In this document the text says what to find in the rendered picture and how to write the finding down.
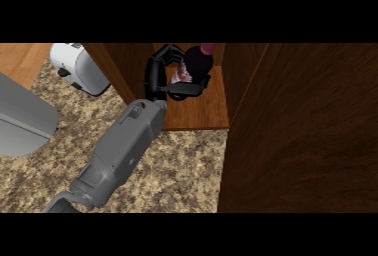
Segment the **pale grey rounded appliance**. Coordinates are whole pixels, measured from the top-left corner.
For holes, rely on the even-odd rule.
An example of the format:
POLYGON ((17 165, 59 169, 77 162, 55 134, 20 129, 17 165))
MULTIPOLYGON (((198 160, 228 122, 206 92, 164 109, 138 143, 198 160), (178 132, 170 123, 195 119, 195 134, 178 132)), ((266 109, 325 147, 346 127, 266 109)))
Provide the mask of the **pale grey rounded appliance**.
POLYGON ((0 154, 33 153, 52 139, 56 108, 0 72, 0 154))

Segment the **white toaster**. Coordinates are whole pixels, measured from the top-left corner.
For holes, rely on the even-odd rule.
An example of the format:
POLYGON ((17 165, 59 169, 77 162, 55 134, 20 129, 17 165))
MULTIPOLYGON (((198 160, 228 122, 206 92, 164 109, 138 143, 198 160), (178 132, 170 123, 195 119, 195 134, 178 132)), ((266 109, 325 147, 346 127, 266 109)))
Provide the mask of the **white toaster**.
POLYGON ((110 88, 110 81, 82 43, 53 43, 51 61, 58 75, 71 86, 99 97, 110 88))

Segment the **dark brown cabinet door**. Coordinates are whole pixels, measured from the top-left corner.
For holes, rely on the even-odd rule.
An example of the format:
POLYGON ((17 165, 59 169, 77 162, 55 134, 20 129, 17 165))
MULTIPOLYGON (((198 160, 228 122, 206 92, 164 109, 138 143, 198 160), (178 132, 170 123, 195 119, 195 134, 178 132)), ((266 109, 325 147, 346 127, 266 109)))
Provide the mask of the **dark brown cabinet door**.
POLYGON ((223 212, 378 212, 378 44, 272 44, 228 133, 223 212))

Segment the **brown wooden cabinet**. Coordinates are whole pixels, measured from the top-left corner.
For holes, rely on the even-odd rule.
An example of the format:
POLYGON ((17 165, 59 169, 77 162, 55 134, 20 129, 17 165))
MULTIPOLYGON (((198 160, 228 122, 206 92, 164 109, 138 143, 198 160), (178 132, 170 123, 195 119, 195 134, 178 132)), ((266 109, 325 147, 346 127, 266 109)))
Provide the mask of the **brown wooden cabinet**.
MULTIPOLYGON (((163 43, 86 43, 84 48, 126 104, 145 97, 145 66, 163 43)), ((228 129, 245 99, 268 43, 220 43, 203 95, 169 99, 164 130, 228 129)))

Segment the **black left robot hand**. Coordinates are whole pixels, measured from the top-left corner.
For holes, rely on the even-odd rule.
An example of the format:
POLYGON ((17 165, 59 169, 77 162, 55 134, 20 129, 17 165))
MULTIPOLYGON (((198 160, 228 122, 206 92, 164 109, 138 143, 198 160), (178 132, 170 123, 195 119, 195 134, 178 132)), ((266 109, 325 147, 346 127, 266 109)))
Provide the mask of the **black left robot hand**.
POLYGON ((200 84, 172 83, 172 76, 186 51, 175 44, 166 44, 148 59, 145 69, 145 97, 148 100, 172 98, 176 101, 183 101, 188 97, 198 97, 203 94, 211 79, 210 73, 200 84))

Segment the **dark wine bottle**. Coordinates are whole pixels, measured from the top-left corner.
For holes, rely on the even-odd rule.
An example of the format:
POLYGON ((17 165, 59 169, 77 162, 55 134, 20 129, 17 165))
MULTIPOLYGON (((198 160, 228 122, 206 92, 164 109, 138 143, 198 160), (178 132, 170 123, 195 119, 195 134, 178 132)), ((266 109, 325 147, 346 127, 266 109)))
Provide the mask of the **dark wine bottle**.
POLYGON ((213 52, 216 43, 203 43, 188 49, 179 67, 172 76, 172 83, 200 84, 213 69, 213 52))

